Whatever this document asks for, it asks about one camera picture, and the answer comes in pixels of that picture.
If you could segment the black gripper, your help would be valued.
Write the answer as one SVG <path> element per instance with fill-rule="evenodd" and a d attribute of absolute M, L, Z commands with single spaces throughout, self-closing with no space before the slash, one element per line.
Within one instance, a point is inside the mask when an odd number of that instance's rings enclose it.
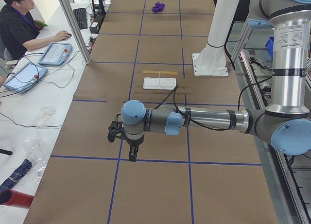
<path fill-rule="evenodd" d="M 129 149 L 129 161 L 136 162 L 137 160 L 137 154 L 139 150 L 139 145 L 143 143 L 143 137 L 139 139 L 127 139 L 126 142 L 129 144 L 130 149 Z"/>

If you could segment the person's right hand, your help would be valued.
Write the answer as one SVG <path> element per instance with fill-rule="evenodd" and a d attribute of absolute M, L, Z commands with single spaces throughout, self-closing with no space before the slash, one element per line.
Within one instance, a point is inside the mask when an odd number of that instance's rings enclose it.
<path fill-rule="evenodd" d="M 68 31 L 62 30 L 59 31 L 56 35 L 55 35 L 55 41 L 62 41 L 65 39 L 69 39 L 71 37 L 71 33 L 69 33 Z"/>

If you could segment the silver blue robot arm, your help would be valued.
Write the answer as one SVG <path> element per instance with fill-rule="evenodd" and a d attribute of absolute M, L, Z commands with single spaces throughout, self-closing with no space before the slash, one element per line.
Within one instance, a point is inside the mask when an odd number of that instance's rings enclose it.
<path fill-rule="evenodd" d="M 250 27 L 274 29 L 271 99 L 264 110 L 217 111 L 163 104 L 146 108 L 138 100 L 121 109 L 121 138 L 137 158 L 145 132 L 178 135 L 182 126 L 197 124 L 214 131 L 238 130 L 257 136 L 286 155 L 311 148 L 310 110 L 304 105 L 311 0 L 250 0 Z"/>

